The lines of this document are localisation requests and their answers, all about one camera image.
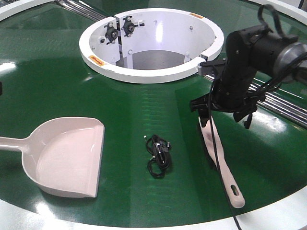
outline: screw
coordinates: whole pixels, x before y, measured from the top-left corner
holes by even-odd
[[[133,32],[133,30],[134,30],[134,26],[133,25],[128,26],[128,31],[129,32]]]
[[[117,36],[118,36],[118,34],[117,34],[116,32],[112,32],[112,33],[111,33],[111,37],[112,37],[112,38],[116,39]]]

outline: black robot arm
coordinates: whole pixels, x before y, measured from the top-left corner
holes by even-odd
[[[276,33],[262,17],[264,8],[273,15]],[[260,25],[229,34],[225,43],[227,59],[201,63],[205,74],[214,75],[212,91],[190,101],[190,108],[198,110],[203,127],[211,109],[234,113],[236,122],[249,115],[245,122],[249,128],[256,103],[265,100],[266,92],[276,90],[281,82],[306,82],[307,45],[298,42],[296,35],[283,33],[278,13],[271,5],[259,8],[258,19]],[[257,71],[271,79],[252,91],[249,86]]]

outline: green surface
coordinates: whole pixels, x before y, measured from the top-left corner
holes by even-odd
[[[187,10],[216,22],[225,36],[258,23],[257,6],[235,0],[87,2],[110,15],[146,7]],[[302,24],[282,19],[289,31],[306,38]],[[203,147],[197,113],[189,110],[189,101],[207,93],[210,82],[197,74],[151,85],[101,76],[79,51],[79,37],[92,23],[53,3],[0,22],[0,64],[16,64],[0,72],[0,136],[24,138],[61,116],[99,119],[106,132],[98,197],[48,195],[25,175],[20,153],[1,151],[0,198],[42,215],[107,226],[173,226],[230,216],[217,171]],[[304,98],[293,100],[306,107]],[[226,161],[246,200],[237,214],[307,184],[307,130],[261,108],[250,130],[236,124],[231,114],[213,115]],[[173,165],[161,180],[146,169],[151,156],[143,136],[152,134],[172,144]]]

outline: black wire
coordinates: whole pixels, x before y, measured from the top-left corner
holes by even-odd
[[[149,173],[155,178],[164,177],[167,168],[171,165],[171,155],[169,154],[171,146],[169,142],[162,139],[158,135],[153,135],[146,141],[146,149],[153,156],[147,163]],[[160,173],[153,171],[152,164],[156,163],[160,169]]]
[[[299,3],[299,5],[298,5],[298,8],[301,9],[302,6],[303,6],[303,4],[304,4],[304,0],[301,0],[300,3]]]
[[[213,130],[213,122],[212,122],[212,117],[211,117],[211,95],[212,95],[213,86],[214,86],[214,81],[211,84],[211,88],[210,88],[210,91],[209,91],[208,114],[209,114],[209,122],[210,122],[211,134],[212,134],[212,141],[213,141],[214,156],[215,156],[215,161],[216,161],[216,168],[217,168],[218,174],[220,176],[220,180],[222,182],[222,187],[223,187],[224,194],[225,194],[227,202],[228,202],[228,206],[229,206],[230,211],[231,211],[231,215],[232,215],[232,217],[233,217],[233,219],[234,219],[234,221],[236,223],[236,227],[238,228],[238,230],[242,230],[241,226],[240,226],[240,224],[239,224],[239,222],[238,222],[238,220],[236,218],[236,215],[235,215],[235,213],[233,211],[233,208],[232,208],[232,205],[231,205],[231,202],[230,202],[230,198],[229,198],[229,196],[227,194],[226,187],[225,187],[224,180],[223,180],[222,173],[221,173],[221,167],[220,167],[220,163],[219,163],[219,158],[218,158],[218,155],[217,155],[216,140],[215,140],[215,135],[214,135],[214,130]]]

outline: pink dustpan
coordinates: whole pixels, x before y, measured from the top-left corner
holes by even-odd
[[[94,118],[60,117],[24,139],[0,137],[0,149],[21,151],[25,173],[43,191],[63,197],[96,197],[104,125]]]

